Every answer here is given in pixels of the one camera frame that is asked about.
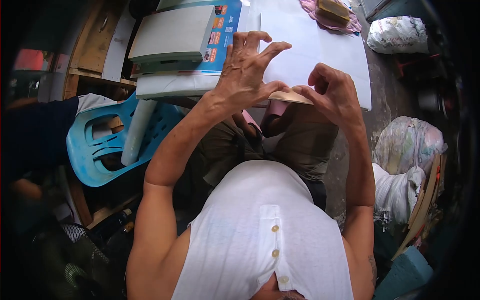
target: sponge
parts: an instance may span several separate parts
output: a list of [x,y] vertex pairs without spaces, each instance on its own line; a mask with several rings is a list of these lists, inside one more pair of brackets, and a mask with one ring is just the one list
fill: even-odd
[[317,9],[315,13],[323,18],[329,19],[340,26],[347,26],[350,18],[348,16],[348,8],[342,3],[333,0],[316,0]]

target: gray notebook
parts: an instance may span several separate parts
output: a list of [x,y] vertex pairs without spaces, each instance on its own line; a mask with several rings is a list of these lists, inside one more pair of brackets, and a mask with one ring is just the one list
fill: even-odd
[[133,62],[202,60],[215,6],[194,6],[144,17],[128,58]]

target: white plastic bag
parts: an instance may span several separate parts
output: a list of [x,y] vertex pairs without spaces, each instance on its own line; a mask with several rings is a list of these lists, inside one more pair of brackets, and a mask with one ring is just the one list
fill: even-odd
[[430,174],[435,154],[447,148],[442,132],[435,126],[402,116],[383,129],[372,162],[393,175],[406,173],[414,166]]
[[379,165],[372,163],[375,177],[374,220],[384,227],[390,224],[406,224],[417,203],[423,170],[412,167],[405,174],[390,175]]
[[420,18],[408,16],[373,21],[367,45],[383,54],[428,53],[425,25]]

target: man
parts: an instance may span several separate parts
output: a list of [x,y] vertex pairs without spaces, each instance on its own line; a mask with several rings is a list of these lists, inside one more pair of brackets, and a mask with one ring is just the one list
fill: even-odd
[[[25,178],[30,171],[44,171],[70,163],[66,138],[75,117],[82,111],[122,102],[127,91],[119,88],[114,98],[89,93],[63,101],[40,103],[36,97],[21,98],[6,107],[3,116],[7,130],[3,136],[2,176],[10,188],[28,199],[43,197],[40,185]],[[123,125],[110,129],[94,126],[94,139],[119,132]]]
[[[331,127],[332,122],[344,132],[352,151],[343,232],[313,204],[302,181],[322,168],[314,153],[309,155],[318,166],[306,171],[295,170],[298,165],[292,162],[288,167],[281,160],[249,160],[255,156],[246,149],[246,161],[226,174],[191,226],[177,237],[172,189],[199,141],[235,112],[272,92],[289,90],[282,82],[264,84],[262,77],[270,60],[291,45],[271,43],[259,54],[260,40],[272,41],[265,32],[234,34],[217,86],[154,154],[145,173],[127,265],[129,299],[372,298],[375,184],[365,125],[350,76],[321,63],[308,78],[315,90],[293,87],[314,106],[296,112],[301,115],[294,117],[285,136],[292,126],[297,130],[295,122],[317,127]],[[312,145],[315,139],[321,134],[311,136]]]

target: blue poster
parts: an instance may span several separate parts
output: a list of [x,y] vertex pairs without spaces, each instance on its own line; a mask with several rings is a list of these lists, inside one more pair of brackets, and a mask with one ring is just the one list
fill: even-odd
[[174,5],[161,9],[158,12],[203,5],[215,5],[216,14],[204,59],[202,61],[164,60],[134,64],[131,74],[132,78],[153,74],[221,74],[223,62],[227,56],[227,46],[233,43],[233,33],[238,29],[240,12],[242,9],[248,10],[249,6],[242,6],[241,0],[213,0]]

